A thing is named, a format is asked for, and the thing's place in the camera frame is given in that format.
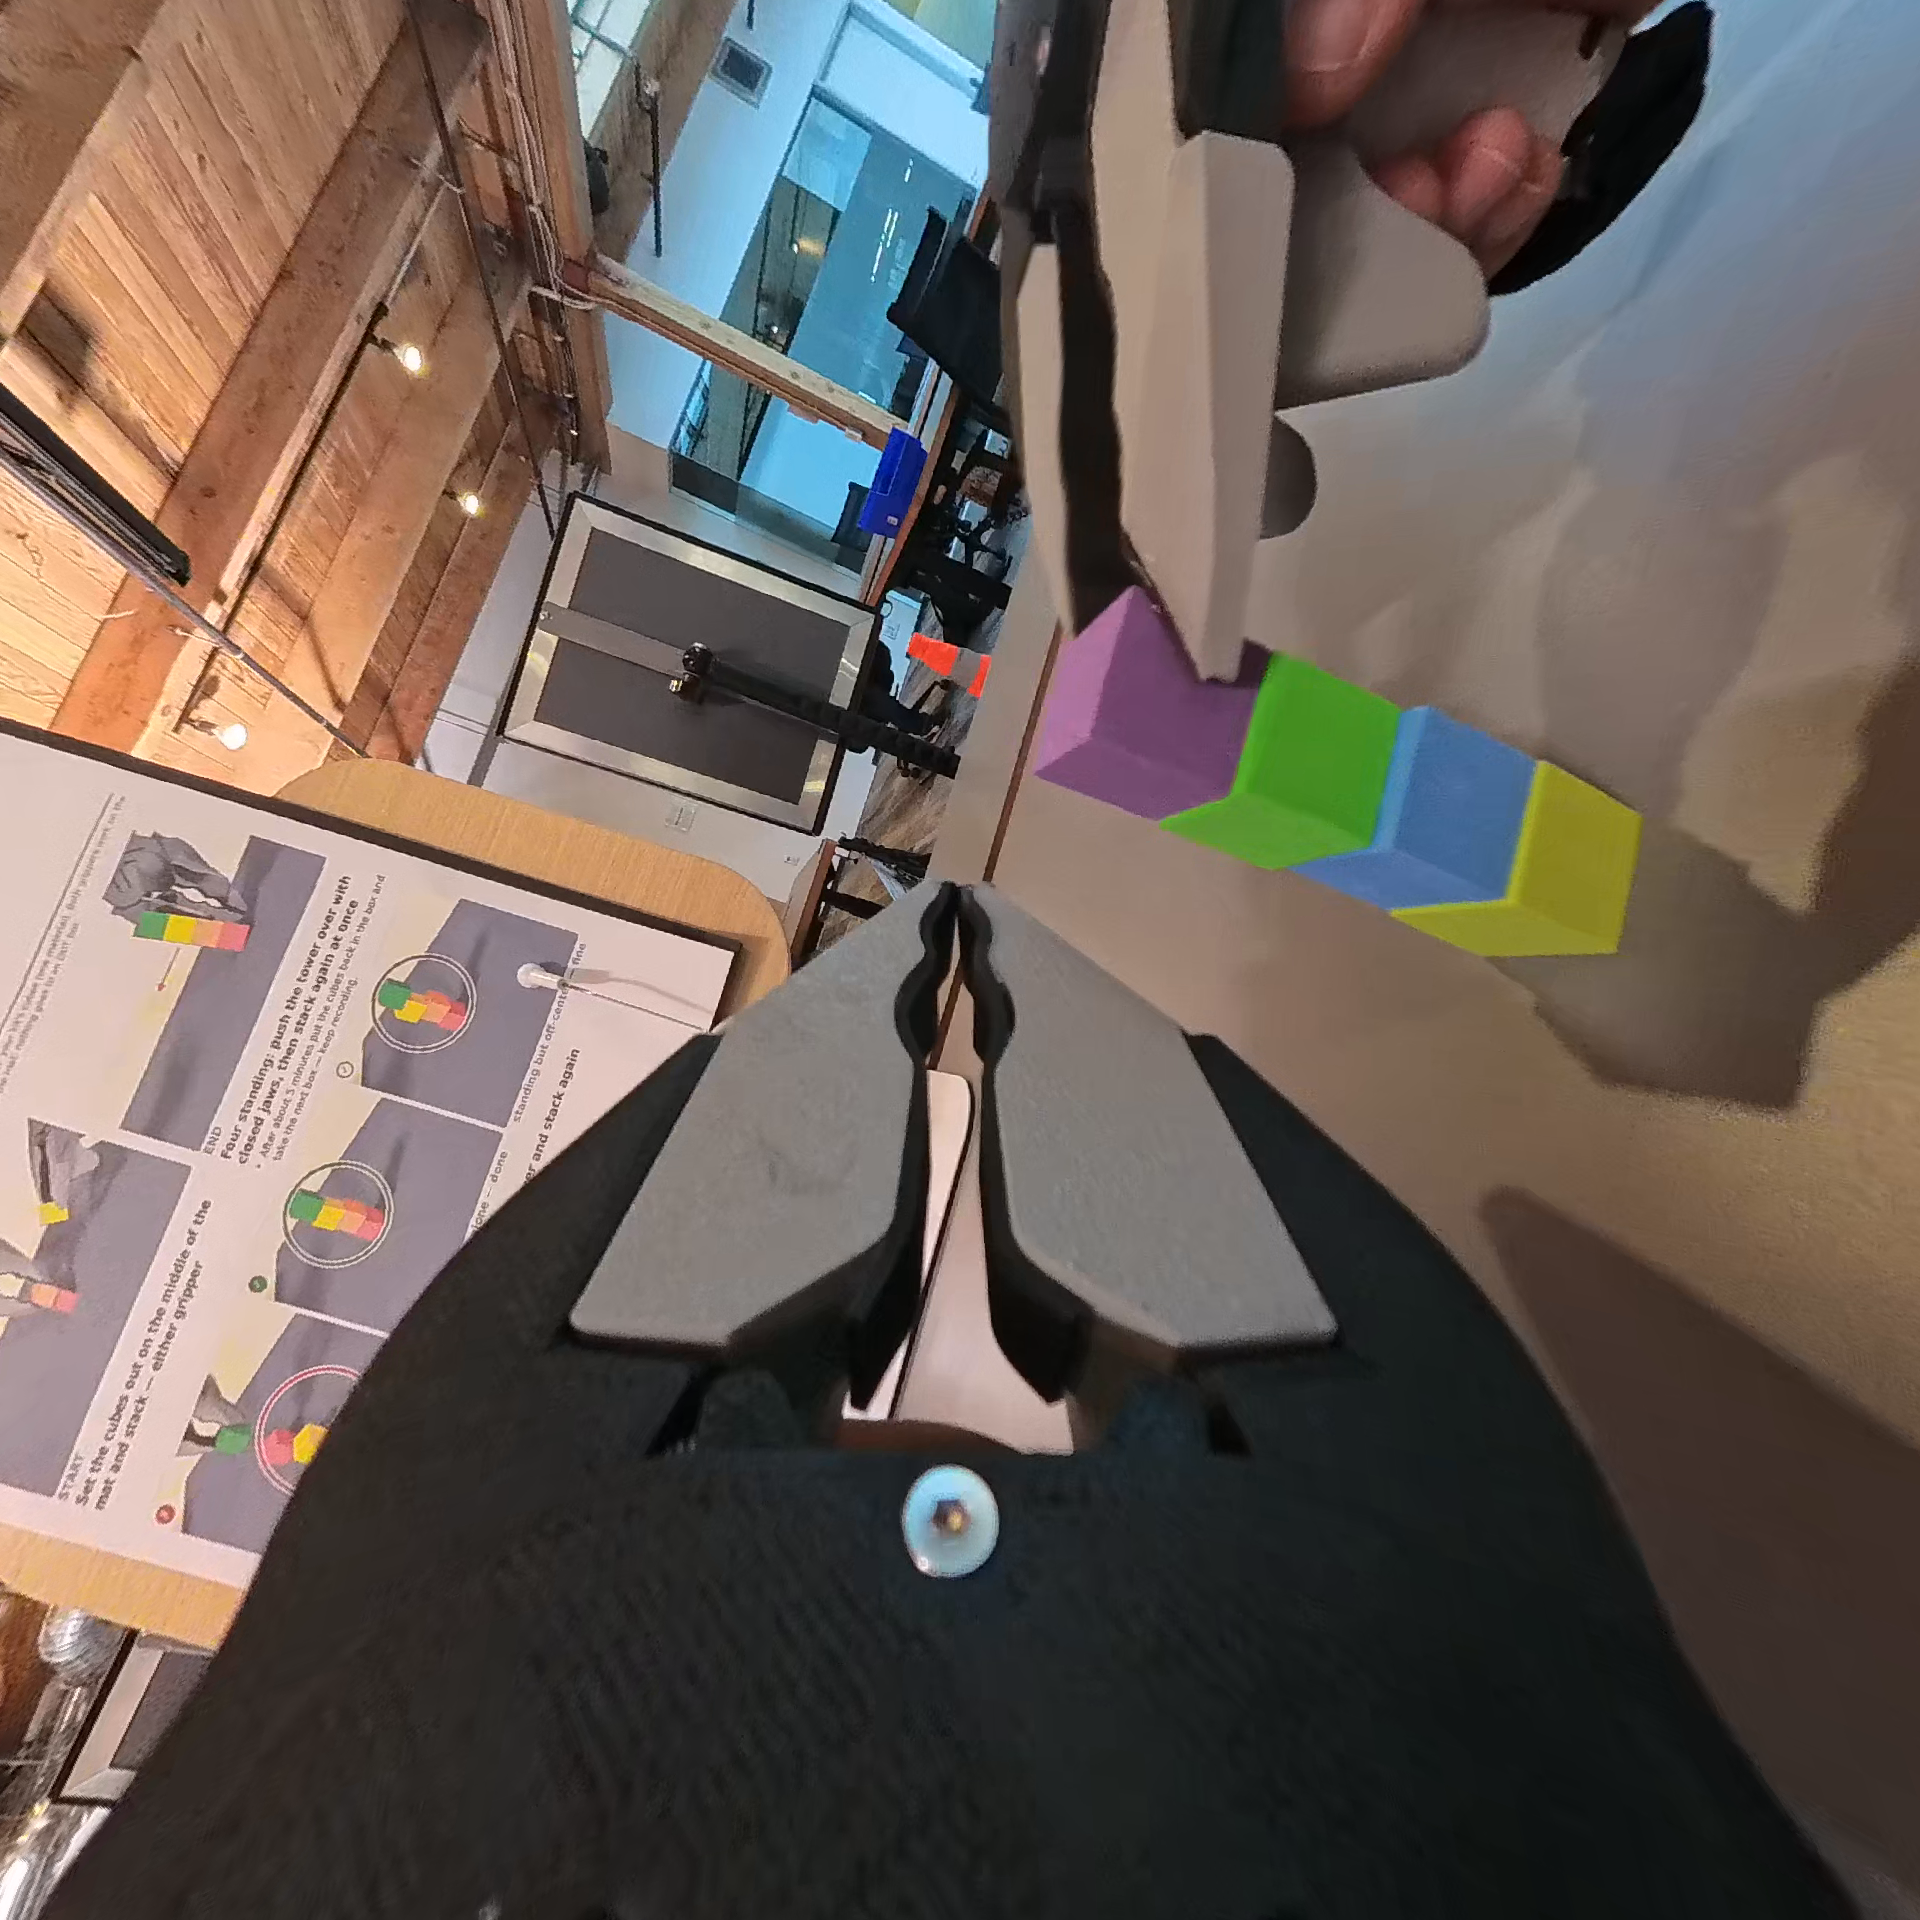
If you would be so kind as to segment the grey framed door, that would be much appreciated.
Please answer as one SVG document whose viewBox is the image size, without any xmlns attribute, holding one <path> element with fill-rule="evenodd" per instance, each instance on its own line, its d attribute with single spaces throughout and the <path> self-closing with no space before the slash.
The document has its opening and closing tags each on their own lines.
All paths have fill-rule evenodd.
<svg viewBox="0 0 1920 1920">
<path fill-rule="evenodd" d="M 882 610 L 569 492 L 494 720 L 527 746 L 773 829 L 825 826 L 845 745 L 730 690 L 852 707 Z"/>
</svg>

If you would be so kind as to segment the blue storage crate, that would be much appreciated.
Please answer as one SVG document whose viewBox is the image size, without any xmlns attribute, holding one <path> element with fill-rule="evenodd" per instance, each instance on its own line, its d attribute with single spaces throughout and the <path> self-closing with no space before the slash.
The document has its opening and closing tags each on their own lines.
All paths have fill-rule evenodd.
<svg viewBox="0 0 1920 1920">
<path fill-rule="evenodd" d="M 926 446 L 907 426 L 893 426 L 874 477 L 862 496 L 856 529 L 870 537 L 898 537 L 926 470 Z"/>
</svg>

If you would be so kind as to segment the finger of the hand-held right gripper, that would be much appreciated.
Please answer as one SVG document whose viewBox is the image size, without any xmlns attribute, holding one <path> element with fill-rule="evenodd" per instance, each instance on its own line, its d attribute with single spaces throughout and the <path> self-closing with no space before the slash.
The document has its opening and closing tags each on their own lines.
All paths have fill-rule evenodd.
<svg viewBox="0 0 1920 1920">
<path fill-rule="evenodd" d="M 1242 673 L 1281 362 L 1293 164 L 1179 129 L 1165 3 L 1115 3 L 1091 103 L 1116 328 L 1120 526 L 1201 680 Z"/>
<path fill-rule="evenodd" d="M 1154 592 L 1132 444 L 1120 419 L 1120 315 L 1095 238 L 1011 238 L 1003 360 L 1033 537 L 1067 634 Z"/>
</svg>

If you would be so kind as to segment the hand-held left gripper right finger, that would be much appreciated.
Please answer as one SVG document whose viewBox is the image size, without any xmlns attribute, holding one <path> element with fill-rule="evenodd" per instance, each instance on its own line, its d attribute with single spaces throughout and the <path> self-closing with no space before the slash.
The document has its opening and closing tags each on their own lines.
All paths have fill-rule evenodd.
<svg viewBox="0 0 1920 1920">
<path fill-rule="evenodd" d="M 1049 1404 L 1091 1382 L 1337 1342 L 1337 1317 L 1189 1036 L 995 889 L 956 893 L 980 1056 L 995 1342 Z"/>
</svg>

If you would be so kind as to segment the yellow foam cube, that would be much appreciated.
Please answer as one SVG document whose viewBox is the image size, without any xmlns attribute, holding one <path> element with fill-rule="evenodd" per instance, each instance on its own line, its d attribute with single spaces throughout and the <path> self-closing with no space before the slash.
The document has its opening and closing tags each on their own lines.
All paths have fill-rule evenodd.
<svg viewBox="0 0 1920 1920">
<path fill-rule="evenodd" d="M 1394 906 L 1391 916 L 1477 956 L 1609 956 L 1621 951 L 1644 817 L 1538 762 L 1504 893 Z"/>
</svg>

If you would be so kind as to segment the purple foam cube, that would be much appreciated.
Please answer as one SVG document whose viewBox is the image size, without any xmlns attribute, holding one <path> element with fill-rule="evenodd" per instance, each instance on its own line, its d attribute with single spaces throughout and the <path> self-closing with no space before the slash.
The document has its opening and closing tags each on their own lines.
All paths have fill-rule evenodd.
<svg viewBox="0 0 1920 1920">
<path fill-rule="evenodd" d="M 1095 802 L 1161 822 L 1234 785 L 1269 653 L 1201 680 L 1147 587 L 1128 587 L 1053 670 L 1030 771 Z"/>
</svg>

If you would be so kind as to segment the person's right hand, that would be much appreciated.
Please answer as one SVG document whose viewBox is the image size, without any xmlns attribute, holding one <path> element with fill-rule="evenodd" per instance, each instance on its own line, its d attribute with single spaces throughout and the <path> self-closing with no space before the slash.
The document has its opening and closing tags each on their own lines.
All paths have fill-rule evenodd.
<svg viewBox="0 0 1920 1920">
<path fill-rule="evenodd" d="M 1287 122 L 1323 129 L 1381 80 L 1429 14 L 1485 14 L 1489 3 L 1289 3 Z M 1454 236 L 1485 277 L 1546 222 L 1564 180 L 1564 157 L 1514 101 L 1489 101 L 1441 137 L 1383 153 L 1379 190 L 1410 215 Z"/>
</svg>

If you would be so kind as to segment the green foam cube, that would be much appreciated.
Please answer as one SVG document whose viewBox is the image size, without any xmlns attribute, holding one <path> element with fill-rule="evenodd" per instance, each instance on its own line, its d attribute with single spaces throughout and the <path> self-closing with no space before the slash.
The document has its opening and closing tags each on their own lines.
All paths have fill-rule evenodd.
<svg viewBox="0 0 1920 1920">
<path fill-rule="evenodd" d="M 1313 661 L 1275 655 L 1218 801 L 1161 829 L 1250 867 L 1361 851 L 1379 833 L 1400 707 Z"/>
</svg>

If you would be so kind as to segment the blue foam cube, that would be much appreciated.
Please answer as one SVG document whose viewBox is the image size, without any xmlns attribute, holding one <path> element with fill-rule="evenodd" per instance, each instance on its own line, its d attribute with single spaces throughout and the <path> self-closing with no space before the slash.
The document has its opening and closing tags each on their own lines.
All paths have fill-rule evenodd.
<svg viewBox="0 0 1920 1920">
<path fill-rule="evenodd" d="M 1373 842 L 1293 870 L 1381 912 L 1494 902 L 1536 762 L 1441 707 L 1405 707 Z"/>
</svg>

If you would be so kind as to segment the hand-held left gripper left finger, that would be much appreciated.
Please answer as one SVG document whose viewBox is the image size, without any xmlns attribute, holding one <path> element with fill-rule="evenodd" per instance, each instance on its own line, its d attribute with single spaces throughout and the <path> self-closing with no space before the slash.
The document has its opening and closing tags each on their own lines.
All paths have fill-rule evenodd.
<svg viewBox="0 0 1920 1920">
<path fill-rule="evenodd" d="M 924 881 L 729 1021 L 573 1310 L 615 1347 L 870 1410 L 924 1288 L 926 1055 L 959 889 Z"/>
</svg>

